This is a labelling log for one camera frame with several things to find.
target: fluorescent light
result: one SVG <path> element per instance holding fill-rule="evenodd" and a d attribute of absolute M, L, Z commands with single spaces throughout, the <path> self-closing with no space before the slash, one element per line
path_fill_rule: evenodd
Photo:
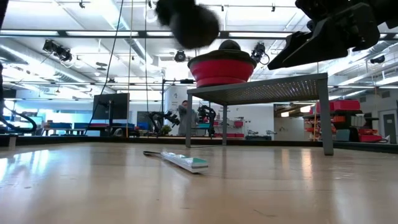
<path fill-rule="evenodd" d="M 383 79 L 381 81 L 378 81 L 376 83 L 376 85 L 387 85 L 387 84 L 394 83 L 394 82 L 398 82 L 398 76 L 385 78 L 385 79 Z"/>
<path fill-rule="evenodd" d="M 374 86 L 338 86 L 338 88 L 374 88 Z"/>
<path fill-rule="evenodd" d="M 311 106 L 304 106 L 304 107 L 300 108 L 301 113 L 309 113 L 310 110 L 311 110 Z"/>
<path fill-rule="evenodd" d="M 270 37 L 286 38 L 291 33 L 272 33 L 272 32 L 230 32 L 230 37 Z"/>
<path fill-rule="evenodd" d="M 147 32 L 149 36 L 161 36 L 161 37 L 171 37 L 173 33 L 171 32 Z"/>
<path fill-rule="evenodd" d="M 287 118 L 289 117 L 289 112 L 281 113 L 280 116 L 283 118 Z"/>
<path fill-rule="evenodd" d="M 67 31 L 67 34 L 70 36 L 105 36 L 105 37 L 114 37 L 116 35 L 116 31 Z M 137 37 L 138 32 L 130 32 L 130 31 L 118 31 L 118 37 Z"/>
<path fill-rule="evenodd" d="M 329 100 L 335 100 L 340 98 L 341 96 L 329 96 Z"/>
<path fill-rule="evenodd" d="M 58 36 L 57 31 L 48 30 L 2 30 L 2 35 L 55 35 Z"/>
<path fill-rule="evenodd" d="M 359 80 L 361 80 L 361 79 L 363 79 L 363 76 L 362 76 L 362 75 L 360 75 L 360 76 L 358 76 L 358 77 L 355 77 L 355 78 L 351 78 L 351 79 L 349 79 L 349 80 L 347 80 L 347 81 L 344 81 L 344 82 L 340 83 L 339 86 L 340 86 L 340 85 L 349 85 L 349 84 L 354 83 L 354 82 L 356 82 L 356 81 L 359 81 Z"/>
<path fill-rule="evenodd" d="M 398 89 L 398 86 L 380 86 L 383 89 Z"/>
<path fill-rule="evenodd" d="M 347 94 L 346 96 L 355 96 L 355 95 L 358 95 L 358 94 L 360 94 L 360 93 L 362 93 L 362 92 L 364 92 L 364 91 L 365 91 L 365 90 L 356 91 L 356 92 L 353 92 L 353 93 Z"/>

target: door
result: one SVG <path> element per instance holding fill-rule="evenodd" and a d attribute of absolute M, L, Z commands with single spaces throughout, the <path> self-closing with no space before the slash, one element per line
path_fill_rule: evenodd
<path fill-rule="evenodd" d="M 383 123 L 384 123 L 384 134 L 385 134 L 385 137 L 390 136 L 390 143 L 391 144 L 397 144 L 395 114 L 385 114 L 385 115 L 383 115 Z"/>

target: red collapsible bowl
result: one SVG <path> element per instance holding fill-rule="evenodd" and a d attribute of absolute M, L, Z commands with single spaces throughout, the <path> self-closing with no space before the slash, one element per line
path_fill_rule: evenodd
<path fill-rule="evenodd" d="M 240 50 L 215 50 L 188 62 L 197 87 L 246 83 L 257 63 Z"/>

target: man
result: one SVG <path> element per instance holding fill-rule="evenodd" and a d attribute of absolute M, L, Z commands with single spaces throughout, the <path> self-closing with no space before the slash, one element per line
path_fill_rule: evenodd
<path fill-rule="evenodd" d="M 184 100 L 180 106 L 178 106 L 178 113 L 180 114 L 180 126 L 178 127 L 178 135 L 185 136 L 187 133 L 187 126 L 188 126 L 188 117 L 187 117 L 187 108 L 188 108 L 188 101 Z M 197 122 L 199 121 L 199 117 L 197 113 L 192 110 L 192 119 L 191 119 L 191 128 L 195 128 Z"/>

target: black screen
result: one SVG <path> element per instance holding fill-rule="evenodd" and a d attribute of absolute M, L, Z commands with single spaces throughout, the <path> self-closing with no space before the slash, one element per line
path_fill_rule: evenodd
<path fill-rule="evenodd" d="M 98 103 L 93 119 L 109 119 L 109 101 L 113 101 L 113 119 L 127 119 L 129 94 L 104 94 L 94 96 L 93 111 Z"/>

